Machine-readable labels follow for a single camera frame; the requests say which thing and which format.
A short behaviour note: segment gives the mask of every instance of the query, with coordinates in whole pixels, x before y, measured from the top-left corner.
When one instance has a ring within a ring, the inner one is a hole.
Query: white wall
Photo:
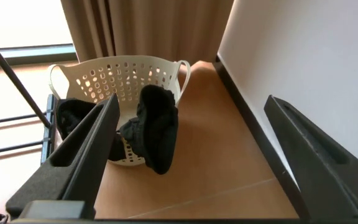
[[[358,158],[358,0],[236,0],[218,55],[288,170],[270,94]]]

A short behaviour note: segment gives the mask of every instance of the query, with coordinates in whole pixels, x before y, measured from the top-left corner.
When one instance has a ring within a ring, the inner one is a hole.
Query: black metal rack
[[[57,104],[57,99],[53,95],[48,96],[47,101],[47,110],[46,112],[42,112],[40,108],[37,106],[33,98],[30,96],[29,92],[25,89],[11,66],[6,62],[5,58],[0,53],[0,67],[4,70],[8,78],[13,82],[17,90],[21,93],[21,95],[24,97],[26,102],[30,105],[30,107],[33,109],[35,114],[29,114],[29,115],[23,115],[23,116],[17,116],[13,118],[4,118],[0,119],[0,123],[5,123],[9,121],[17,121],[22,119],[28,119],[28,118],[35,118],[38,117],[41,122],[43,122],[45,129],[44,129],[44,136],[43,139],[36,141],[36,142],[29,142],[25,144],[20,144],[16,146],[9,146],[0,148],[0,152],[7,152],[11,150],[16,149],[22,149],[25,147],[31,147],[36,145],[42,145],[42,155],[41,155],[41,164],[45,162],[47,157],[53,152],[54,145],[55,145],[55,121],[53,112],[55,111],[55,106]]]

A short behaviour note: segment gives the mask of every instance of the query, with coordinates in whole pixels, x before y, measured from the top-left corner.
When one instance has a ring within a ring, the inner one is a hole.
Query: white plastic basket
[[[187,67],[187,73],[183,88],[180,90],[178,73],[183,63]],[[51,65],[48,68],[49,87],[58,99],[61,97],[52,81],[55,67],[59,67],[68,80],[67,98],[97,103],[117,94],[121,114],[118,128],[129,119],[136,117],[139,94],[144,86],[153,84],[171,90],[178,104],[190,79],[190,64],[187,61],[170,62],[143,55],[97,58],[70,67]],[[113,163],[136,166],[145,162],[144,158],[137,157],[133,153],[125,139],[123,142],[126,159]]]

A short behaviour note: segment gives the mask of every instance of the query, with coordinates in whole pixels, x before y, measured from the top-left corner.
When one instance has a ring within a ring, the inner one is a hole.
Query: tile floor
[[[50,92],[46,68],[15,68],[42,110]],[[32,113],[1,71],[0,102],[0,118]],[[108,162],[95,203],[96,218],[297,217],[210,63],[192,66],[178,108],[171,169],[157,175],[145,165],[121,167]],[[36,119],[12,123],[0,127],[0,147],[39,140],[42,133]],[[39,159],[39,147],[0,154],[0,213],[38,168]]]

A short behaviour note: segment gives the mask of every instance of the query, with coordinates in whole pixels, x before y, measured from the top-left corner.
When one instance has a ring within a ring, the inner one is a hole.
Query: brown curtain
[[[78,59],[213,61],[233,0],[62,0]]]

